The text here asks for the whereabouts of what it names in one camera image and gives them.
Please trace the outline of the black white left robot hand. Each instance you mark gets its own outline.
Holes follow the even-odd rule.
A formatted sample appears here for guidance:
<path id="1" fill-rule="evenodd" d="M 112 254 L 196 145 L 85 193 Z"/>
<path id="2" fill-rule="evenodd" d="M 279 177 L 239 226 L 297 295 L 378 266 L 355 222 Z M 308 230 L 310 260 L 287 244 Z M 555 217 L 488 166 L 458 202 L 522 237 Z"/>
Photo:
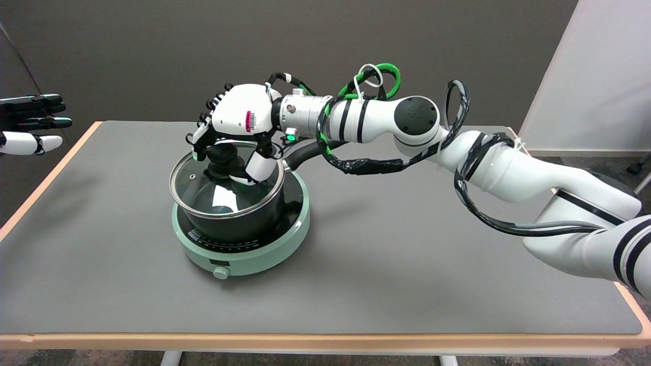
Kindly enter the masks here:
<path id="1" fill-rule="evenodd" d="M 2 98 L 2 155 L 41 156 L 61 146 L 64 139 L 60 135 L 37 135 L 33 131 L 71 127 L 71 118 L 55 116 L 66 108 L 58 94 Z"/>

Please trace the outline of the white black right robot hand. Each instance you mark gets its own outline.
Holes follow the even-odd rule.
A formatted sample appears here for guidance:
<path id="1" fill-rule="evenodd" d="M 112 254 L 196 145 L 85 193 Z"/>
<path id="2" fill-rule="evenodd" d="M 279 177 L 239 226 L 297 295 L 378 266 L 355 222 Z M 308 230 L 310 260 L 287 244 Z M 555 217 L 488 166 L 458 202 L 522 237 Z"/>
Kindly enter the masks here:
<path id="1" fill-rule="evenodd" d="M 223 93 L 207 116 L 200 119 L 197 130 L 188 135 L 193 160 L 203 161 L 207 148 L 219 139 L 252 141 L 255 149 L 246 166 L 229 177 L 247 186 L 270 178 L 276 165 L 272 137 L 277 130 L 272 106 L 281 98 L 281 93 L 268 84 L 235 85 Z"/>

